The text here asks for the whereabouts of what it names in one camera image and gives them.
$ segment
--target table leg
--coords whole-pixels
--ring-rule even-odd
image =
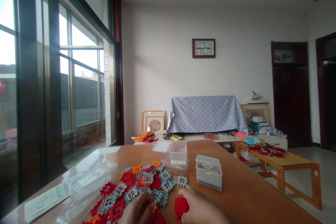
[[[277,169],[276,171],[276,179],[278,181],[278,189],[285,193],[285,173],[281,169]]]
[[[311,170],[312,170],[311,184],[313,187],[313,201],[320,207],[320,210],[322,210],[320,166],[314,167]]]

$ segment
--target hand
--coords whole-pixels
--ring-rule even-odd
[[[126,207],[120,224],[147,224],[152,217],[154,207],[154,196],[143,192]]]
[[[215,223],[229,224],[226,216],[205,197],[203,193],[187,185],[178,192],[186,198],[189,211],[182,215],[182,223]]]

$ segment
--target picture frame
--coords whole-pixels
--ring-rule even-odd
[[[268,125],[272,127],[269,103],[251,103],[240,105],[245,118],[246,125],[249,125],[253,116],[265,118]]]
[[[164,135],[165,119],[165,116],[146,116],[146,132],[152,131],[153,133]]]
[[[146,117],[147,116],[163,116],[166,117],[166,113],[163,110],[148,110],[144,111],[142,113],[142,119],[141,119],[141,132],[145,133],[147,131],[146,129]]]

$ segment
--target wall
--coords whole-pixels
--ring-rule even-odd
[[[271,41],[308,40],[306,14],[126,6],[123,53],[125,144],[141,133],[145,110],[166,110],[173,96],[235,95],[270,102]],[[216,58],[193,59],[193,38],[215,38]]]
[[[321,2],[308,13],[309,22],[309,84],[310,84],[310,110],[313,142],[320,143],[320,114],[319,94],[317,85],[316,42],[320,37],[336,32],[336,0],[321,0]]]

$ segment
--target drawer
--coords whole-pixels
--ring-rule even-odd
[[[284,150],[288,148],[287,139],[264,139],[264,141]]]

